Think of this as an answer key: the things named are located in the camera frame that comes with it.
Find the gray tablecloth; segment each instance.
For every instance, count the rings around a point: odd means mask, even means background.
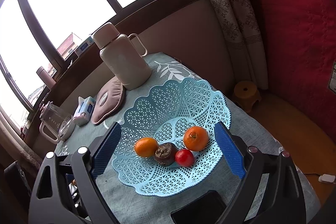
[[[162,85],[167,79],[181,81],[187,76],[199,79],[197,75],[186,67],[161,52],[148,55],[145,60],[153,69],[152,75],[147,82],[135,90],[126,91],[126,98],[122,108],[115,115],[108,117],[105,122],[97,126],[91,122],[80,128],[76,126],[71,137],[65,143],[61,142],[57,145],[55,150],[57,155],[73,153],[80,146],[88,146],[95,137],[103,135],[114,121],[123,123],[122,117],[125,110],[133,106],[137,97],[147,96],[152,86]],[[247,115],[232,101],[226,100],[232,115],[230,131],[233,135],[240,136],[248,146],[254,145],[263,153],[278,155],[283,150],[282,145],[261,124]],[[125,186],[118,180],[118,174],[112,169],[111,161],[112,159],[104,174],[97,177],[96,184],[112,212],[123,224],[173,223],[170,218],[170,212],[185,206],[210,189],[218,191],[224,202],[228,204],[240,182],[237,176],[232,175],[223,157],[211,174],[194,187],[165,198],[141,196],[135,192],[133,187]],[[320,202],[306,177],[299,169],[298,172],[304,192],[308,222],[319,210]],[[267,178],[268,175],[263,175],[247,219],[255,216],[258,211]]]

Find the small orange fruit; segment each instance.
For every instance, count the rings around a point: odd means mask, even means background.
[[[191,151],[201,151],[207,146],[208,140],[208,132],[197,126],[189,128],[183,137],[185,147]]]
[[[141,138],[134,145],[135,153],[143,158],[152,157],[159,147],[158,142],[153,138]]]

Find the blue gripper pad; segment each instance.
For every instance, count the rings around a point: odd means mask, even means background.
[[[246,174],[244,167],[244,157],[236,147],[231,138],[230,132],[226,132],[222,122],[215,124],[215,140],[223,152],[225,160],[229,165],[231,172],[237,175],[240,179],[243,179]]]
[[[111,157],[121,138],[121,126],[117,122],[105,137],[97,152],[92,157],[94,166],[91,169],[91,177],[95,180],[98,175],[104,173]]]

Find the blue plastic basket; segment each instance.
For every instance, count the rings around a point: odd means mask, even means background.
[[[135,188],[140,195],[171,196],[205,179],[217,165],[222,152],[214,138],[214,125],[222,121],[231,125],[231,113],[224,95],[213,91],[206,80],[186,77],[181,83],[168,80],[139,97],[124,114],[122,136],[112,161],[119,180]],[[209,133],[206,148],[195,152],[195,163],[181,167],[177,163],[163,167],[154,158],[141,158],[134,144],[142,137],[153,137],[159,144],[174,143],[184,148],[184,132],[201,126]]]

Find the thermos handle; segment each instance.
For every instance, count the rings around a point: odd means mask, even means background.
[[[148,51],[147,51],[146,47],[144,46],[144,44],[142,43],[140,37],[139,37],[136,33],[131,33],[131,34],[128,36],[128,38],[129,38],[129,40],[131,41],[131,43],[132,43],[131,37],[136,37],[136,38],[139,40],[141,46],[143,46],[143,48],[145,49],[145,54],[144,54],[144,55],[141,55],[141,56],[142,56],[142,57],[145,57],[145,56],[147,55]]]
[[[40,134],[41,134],[43,137],[45,137],[48,141],[50,141],[50,142],[52,142],[52,143],[54,143],[54,144],[58,144],[59,141],[60,141],[60,138],[59,138],[58,136],[56,136],[57,139],[54,140],[53,138],[49,137],[49,136],[48,136],[46,133],[44,133],[44,131],[43,131],[44,126],[46,126],[46,127],[50,130],[50,128],[48,127],[48,125],[47,125],[45,122],[42,121],[42,123],[41,123],[41,125],[40,125]]]

